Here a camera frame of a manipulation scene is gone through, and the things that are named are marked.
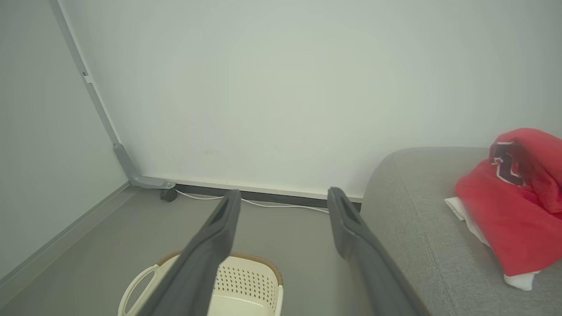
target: gray floor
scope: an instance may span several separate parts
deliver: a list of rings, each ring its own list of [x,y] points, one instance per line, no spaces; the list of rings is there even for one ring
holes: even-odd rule
[[[218,201],[139,191],[67,250],[2,315],[116,315],[129,282],[182,249]],[[349,272],[333,245],[327,214],[242,204],[233,251],[273,261],[283,275],[283,315],[353,314]]]

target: metal bracket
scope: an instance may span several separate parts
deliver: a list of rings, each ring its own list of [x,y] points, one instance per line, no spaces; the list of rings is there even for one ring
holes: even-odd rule
[[[105,109],[103,108],[103,105],[99,99],[98,92],[94,87],[94,80],[86,69],[86,65],[84,64],[82,55],[80,54],[76,42],[72,37],[72,33],[66,21],[65,13],[63,12],[62,7],[60,6],[58,0],[49,0],[49,3],[51,4],[51,9],[53,9],[55,18],[57,19],[58,27],[61,29],[62,36],[64,37],[66,45],[69,48],[70,55],[74,60],[74,64],[76,65],[78,72],[82,76],[82,80],[84,82],[84,85],[86,86],[86,90],[88,91],[94,107],[98,112],[99,119],[102,121],[103,127],[105,128],[111,143],[114,144],[113,151],[117,155],[117,158],[119,159],[119,162],[121,163],[121,166],[123,167],[127,178],[129,178],[131,186],[146,189],[172,189],[175,186],[175,183],[168,182],[162,179],[145,177],[141,175],[133,165],[131,158],[125,151],[125,147],[123,147],[123,145],[119,142],[117,134],[115,134],[113,126],[111,126],[111,122],[107,117],[107,113],[105,112]]]
[[[129,178],[131,186],[146,189],[172,189],[175,186],[175,183],[173,182],[141,175],[133,165],[129,154],[121,143],[113,145],[113,151],[115,152],[115,155],[117,155],[117,159],[119,159],[127,178]]]

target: gray fabric upholstery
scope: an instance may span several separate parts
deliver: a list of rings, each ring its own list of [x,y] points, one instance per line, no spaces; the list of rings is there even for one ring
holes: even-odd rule
[[[560,315],[562,264],[533,290],[507,285],[491,249],[443,201],[487,148],[411,148],[386,157],[368,184],[361,216],[432,315]]]

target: baseboard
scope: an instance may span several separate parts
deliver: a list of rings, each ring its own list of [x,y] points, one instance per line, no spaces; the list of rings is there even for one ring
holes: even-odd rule
[[[244,183],[234,183],[234,182],[208,182],[204,180],[186,180],[186,179],[172,179],[167,177],[162,177],[159,175],[145,175],[147,177],[152,178],[160,178],[165,179],[170,182],[175,182],[177,184],[184,184],[186,186],[195,186],[195,187],[207,187],[207,188],[216,188],[216,189],[238,189],[240,191],[246,192],[256,192],[256,193],[268,193],[268,194],[275,194],[275,195],[286,195],[286,196],[297,196],[297,197],[307,197],[307,198],[315,198],[318,200],[326,200],[328,198],[328,192],[313,192],[313,191],[292,191],[289,189],[276,189],[276,188],[267,188],[267,187],[257,187],[251,186],[250,184]],[[363,197],[362,196],[347,196],[351,202],[354,203],[362,203]]]
[[[205,195],[205,196],[224,196],[228,189],[217,189],[209,187],[196,187],[187,186],[185,184],[176,184],[175,189],[183,193],[191,193],[195,195]],[[328,200],[322,200],[320,198],[310,198],[301,196],[288,196],[288,195],[278,195],[271,193],[257,193],[240,191],[242,198],[250,201],[256,202],[273,202],[279,204],[289,204],[289,205],[301,205],[301,206],[311,206],[311,207],[323,207],[328,208]],[[358,211],[361,211],[361,203],[351,202]]]
[[[129,187],[129,182],[123,184],[3,277],[0,280],[0,309],[55,262],[77,240],[139,190],[139,188]]]

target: white plastic basket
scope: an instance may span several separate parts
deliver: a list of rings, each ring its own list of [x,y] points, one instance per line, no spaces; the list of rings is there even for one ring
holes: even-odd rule
[[[178,256],[179,252],[171,254],[137,275],[123,294],[117,315],[138,314]],[[154,275],[146,288],[125,311],[133,291],[152,272]],[[207,315],[280,316],[282,304],[283,279],[272,262],[248,254],[231,254],[217,270]]]

